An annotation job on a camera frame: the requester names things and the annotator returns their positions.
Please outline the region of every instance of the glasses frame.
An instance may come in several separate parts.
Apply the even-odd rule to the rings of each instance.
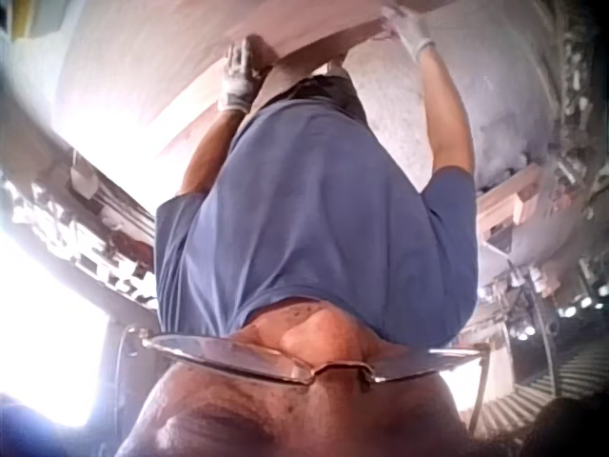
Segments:
[[[387,382],[406,381],[408,379],[417,378],[420,376],[424,376],[426,374],[438,373],[440,371],[447,370],[447,369],[454,369],[454,368],[460,367],[468,362],[471,362],[473,360],[480,359],[481,379],[480,379],[480,383],[478,386],[476,402],[472,409],[472,415],[470,416],[470,421],[469,421],[469,425],[468,425],[468,431],[472,434],[473,434],[474,430],[476,429],[476,426],[478,424],[478,419],[480,417],[481,406],[483,403],[484,391],[485,391],[486,383],[488,380],[488,371],[489,371],[489,366],[490,366],[491,348],[488,344],[478,344],[478,345],[475,345],[470,348],[441,348],[441,349],[417,350],[417,351],[407,352],[400,357],[390,357],[390,358],[385,358],[385,359],[379,359],[377,361],[378,363],[381,362],[381,363],[391,364],[392,362],[395,362],[396,364],[399,364],[399,363],[403,364],[404,361],[408,360],[409,355],[412,358],[412,355],[415,353],[419,357],[427,356],[430,359],[433,359],[434,357],[436,357],[439,361],[441,361],[441,358],[438,357],[439,355],[440,356],[442,356],[442,355],[450,356],[453,361],[456,360],[455,358],[458,358],[457,364],[455,364],[454,362],[451,364],[444,364],[444,365],[440,364],[439,366],[434,367],[434,368],[421,369],[421,370],[416,370],[414,372],[407,372],[406,374],[402,374],[402,375],[398,374],[398,375],[394,375],[391,377],[386,377],[386,376],[379,376],[378,369],[375,368],[374,365],[370,365],[369,363],[366,363],[366,362],[333,361],[333,362],[328,362],[328,363],[323,364],[318,367],[311,367],[309,364],[298,359],[297,357],[287,355],[276,349],[265,348],[265,347],[261,347],[258,345],[252,345],[250,343],[241,343],[241,342],[233,342],[233,341],[230,342],[232,345],[235,345],[237,347],[250,348],[250,349],[253,349],[258,352],[267,353],[269,355],[285,357],[286,359],[290,359],[294,363],[295,366],[303,368],[304,370],[308,369],[308,377],[306,377],[306,379],[304,379],[304,378],[296,379],[294,377],[263,374],[260,372],[254,372],[254,371],[248,370],[247,368],[239,368],[239,367],[235,367],[235,366],[221,364],[221,363],[218,363],[217,361],[210,361],[201,356],[195,356],[192,354],[188,354],[179,349],[164,347],[159,343],[159,341],[162,341],[163,338],[167,338],[167,337],[193,338],[193,339],[199,339],[199,340],[204,339],[204,340],[214,340],[214,341],[217,341],[217,340],[226,341],[225,338],[216,338],[216,337],[209,337],[209,336],[186,336],[186,335],[172,334],[172,333],[153,334],[149,330],[145,330],[145,329],[139,329],[139,331],[137,333],[138,333],[138,337],[140,338],[140,340],[142,342],[142,345],[145,348],[150,348],[157,352],[160,352],[161,354],[165,355],[166,357],[168,357],[172,360],[186,362],[188,364],[195,365],[200,368],[206,368],[206,369],[210,369],[212,371],[220,372],[224,375],[228,375],[231,377],[260,381],[260,382],[264,382],[264,383],[270,383],[275,386],[278,386],[278,385],[305,386],[305,387],[311,386],[315,382],[316,377],[328,368],[357,368],[361,373],[363,373],[365,381],[367,381],[369,384],[373,384],[373,385],[387,383]]]

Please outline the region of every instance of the blue t-shirt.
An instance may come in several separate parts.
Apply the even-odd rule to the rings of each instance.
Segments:
[[[234,138],[209,195],[159,207],[162,328],[225,336],[306,297],[388,341],[444,345],[476,305],[475,220],[465,170],[418,193],[359,121],[323,101],[276,103]]]

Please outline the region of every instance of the sunlight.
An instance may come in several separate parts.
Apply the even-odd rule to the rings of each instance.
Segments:
[[[457,411],[465,411],[474,407],[478,395],[481,370],[480,360],[472,360],[452,371],[442,371],[440,373],[455,399]]]
[[[70,427],[93,408],[108,317],[0,231],[0,391]]]

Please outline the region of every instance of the glove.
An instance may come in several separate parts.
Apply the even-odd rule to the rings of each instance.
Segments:
[[[428,46],[435,45],[431,39],[424,17],[404,7],[383,7],[383,16],[400,35],[412,60],[419,63],[421,51]]]
[[[264,77],[252,67],[252,51],[249,37],[238,46],[234,44],[226,52],[225,74],[218,110],[236,109],[248,114],[260,91]]]

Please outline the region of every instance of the nose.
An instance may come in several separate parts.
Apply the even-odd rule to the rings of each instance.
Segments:
[[[336,361],[363,361],[358,323],[336,308],[325,308],[287,331],[281,349],[312,367]]]

